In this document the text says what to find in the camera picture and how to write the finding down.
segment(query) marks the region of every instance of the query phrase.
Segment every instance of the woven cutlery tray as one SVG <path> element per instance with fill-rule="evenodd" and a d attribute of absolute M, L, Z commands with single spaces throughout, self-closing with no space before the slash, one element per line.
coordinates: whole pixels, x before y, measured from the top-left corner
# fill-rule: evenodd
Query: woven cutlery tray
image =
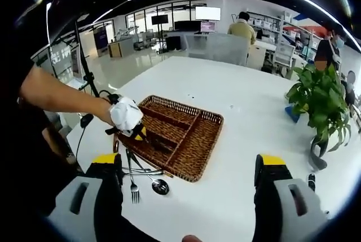
<path fill-rule="evenodd" d="M 151 95 L 138 107 L 149 143 L 117 134 L 138 156 L 189 182 L 198 181 L 223 125 L 219 114 Z"/>

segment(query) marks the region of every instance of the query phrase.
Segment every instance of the fork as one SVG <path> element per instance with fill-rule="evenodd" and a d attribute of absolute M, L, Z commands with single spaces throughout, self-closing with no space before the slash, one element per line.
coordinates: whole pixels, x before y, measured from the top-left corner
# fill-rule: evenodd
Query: fork
<path fill-rule="evenodd" d="M 131 158 L 130 158 L 130 154 L 129 154 L 128 149 L 126 149 L 126 157 L 128 159 L 129 176 L 130 176 L 130 181 L 131 181 L 131 185 L 130 185 L 131 202 L 133 204 L 138 204 L 139 200 L 140 200 L 139 187 L 134 183 L 134 180 L 133 180 L 133 175 L 132 175 L 132 172 L 131 172 Z"/>

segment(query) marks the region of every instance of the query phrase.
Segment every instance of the floor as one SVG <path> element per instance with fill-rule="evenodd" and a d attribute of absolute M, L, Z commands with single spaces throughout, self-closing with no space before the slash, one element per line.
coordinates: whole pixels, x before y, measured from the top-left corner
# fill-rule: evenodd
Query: floor
<path fill-rule="evenodd" d="M 171 51 L 164 54 L 156 54 L 155 49 L 136 51 L 125 58 L 110 58 L 108 54 L 101 57 L 87 58 L 89 70 L 93 72 L 95 86 L 98 91 L 108 90 L 111 93 L 128 83 L 137 75 L 157 65 L 171 56 L 185 56 L 185 51 Z M 66 70 L 59 76 L 63 83 L 72 80 L 71 69 Z M 73 128 L 80 120 L 75 113 L 64 113 L 66 123 Z"/>

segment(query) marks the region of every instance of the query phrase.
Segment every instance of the green leaves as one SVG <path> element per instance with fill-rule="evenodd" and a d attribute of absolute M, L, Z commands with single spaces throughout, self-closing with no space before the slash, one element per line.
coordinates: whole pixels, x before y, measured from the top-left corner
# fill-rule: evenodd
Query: green leaves
<path fill-rule="evenodd" d="M 338 143 L 330 151 L 337 150 L 345 141 L 347 132 L 351 136 L 351 127 L 345 115 L 348 108 L 344 100 L 344 87 L 334 66 L 319 71 L 308 64 L 293 70 L 299 80 L 287 93 L 289 102 L 294 104 L 292 112 L 309 114 L 308 126 L 316 128 L 316 137 L 320 142 L 337 131 Z"/>

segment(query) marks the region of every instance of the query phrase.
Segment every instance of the white glove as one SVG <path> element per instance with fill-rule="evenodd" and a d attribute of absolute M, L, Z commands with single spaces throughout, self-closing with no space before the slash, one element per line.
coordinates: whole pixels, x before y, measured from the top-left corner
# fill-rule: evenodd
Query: white glove
<path fill-rule="evenodd" d="M 142 120 L 143 113 L 128 97 L 120 96 L 118 101 L 109 108 L 112 122 L 124 135 L 131 135 L 133 128 Z"/>

